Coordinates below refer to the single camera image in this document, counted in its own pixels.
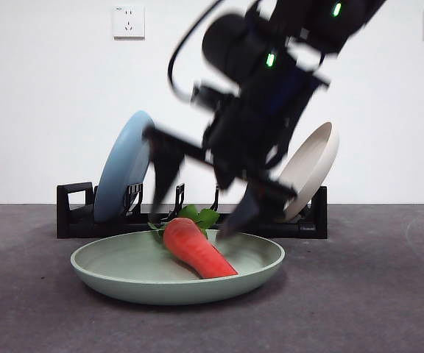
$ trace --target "white wall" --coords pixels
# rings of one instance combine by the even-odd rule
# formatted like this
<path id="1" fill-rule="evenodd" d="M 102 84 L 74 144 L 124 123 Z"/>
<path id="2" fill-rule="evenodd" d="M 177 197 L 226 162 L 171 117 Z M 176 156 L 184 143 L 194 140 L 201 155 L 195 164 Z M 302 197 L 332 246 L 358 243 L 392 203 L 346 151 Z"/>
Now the white wall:
<path id="1" fill-rule="evenodd" d="M 135 2 L 146 5 L 146 40 L 114 41 L 110 9 Z M 176 100 L 166 66 L 211 2 L 0 0 L 0 203 L 54 203 L 56 185 L 96 184 L 137 110 L 199 143 L 211 116 Z M 219 12 L 250 2 L 229 0 Z M 312 99 L 291 150 L 323 122 L 337 125 L 340 152 L 325 181 L 332 203 L 424 203 L 423 8 L 420 0 L 387 0 L 322 68 L 331 88 Z M 183 88 L 204 77 L 228 85 L 201 57 L 205 26 L 178 59 Z M 180 181 L 186 202 L 212 201 L 211 170 L 188 162 Z M 150 170 L 146 202 L 153 184 Z M 221 201 L 236 202 L 242 192 L 236 183 Z"/>

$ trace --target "light blue plate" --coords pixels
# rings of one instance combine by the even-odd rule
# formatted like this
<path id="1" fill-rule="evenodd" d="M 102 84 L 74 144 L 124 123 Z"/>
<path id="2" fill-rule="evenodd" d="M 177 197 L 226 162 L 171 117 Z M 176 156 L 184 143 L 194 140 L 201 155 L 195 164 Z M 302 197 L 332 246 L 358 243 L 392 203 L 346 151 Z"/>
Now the light blue plate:
<path id="1" fill-rule="evenodd" d="M 144 181 L 149 165 L 149 145 L 142 139 L 153 120 L 139 111 L 125 124 L 109 153 L 94 200 L 94 221 L 104 223 L 124 211 L 128 185 Z"/>

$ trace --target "electrical socket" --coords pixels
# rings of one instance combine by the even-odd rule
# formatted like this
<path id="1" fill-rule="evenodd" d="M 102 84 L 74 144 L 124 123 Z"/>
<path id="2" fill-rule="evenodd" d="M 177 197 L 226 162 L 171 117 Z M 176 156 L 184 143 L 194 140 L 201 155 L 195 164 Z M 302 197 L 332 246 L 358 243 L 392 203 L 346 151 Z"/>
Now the electrical socket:
<path id="1" fill-rule="evenodd" d="M 114 7 L 112 32 L 114 39 L 145 38 L 145 7 L 142 5 Z"/>

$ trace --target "toy carrot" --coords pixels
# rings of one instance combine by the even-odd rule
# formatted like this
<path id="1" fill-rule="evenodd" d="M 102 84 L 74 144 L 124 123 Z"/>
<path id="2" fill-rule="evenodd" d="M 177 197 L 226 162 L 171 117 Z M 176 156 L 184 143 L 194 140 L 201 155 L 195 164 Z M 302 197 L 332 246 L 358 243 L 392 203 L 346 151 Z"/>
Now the toy carrot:
<path id="1" fill-rule="evenodd" d="M 196 208 L 189 205 L 178 215 L 161 229 L 150 224 L 163 234 L 163 244 L 175 257 L 194 268 L 204 279 L 238 274 L 205 237 L 205 229 L 197 225 L 210 227 L 216 222 L 218 213 L 206 209 L 197 214 Z"/>

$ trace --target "black dish rack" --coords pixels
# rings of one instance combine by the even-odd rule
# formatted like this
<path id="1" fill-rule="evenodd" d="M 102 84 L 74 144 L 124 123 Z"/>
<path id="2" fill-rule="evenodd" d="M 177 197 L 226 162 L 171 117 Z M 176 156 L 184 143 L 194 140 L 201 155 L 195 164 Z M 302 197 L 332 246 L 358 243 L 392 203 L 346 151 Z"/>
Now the black dish rack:
<path id="1" fill-rule="evenodd" d="M 149 206 L 142 204 L 143 184 L 127 187 L 124 197 L 124 212 L 115 220 L 97 224 L 93 219 L 94 199 L 97 187 L 92 182 L 67 184 L 57 186 L 57 238 L 106 238 L 130 232 L 150 230 L 148 225 Z M 70 204 L 70 193 L 85 192 L 85 204 Z M 165 204 L 160 210 L 163 221 L 169 221 L 177 216 L 183 207 L 185 185 L 176 187 L 174 205 Z M 219 212 L 219 220 L 211 228 L 218 229 L 223 220 L 233 211 L 235 205 L 219 204 L 219 189 L 215 190 L 212 204 L 200 204 Z M 306 205 L 300 214 L 286 223 L 255 221 L 242 232 L 261 236 L 263 238 L 328 238 L 328 203 L 327 188 L 322 186 L 315 193 L 311 203 Z"/>

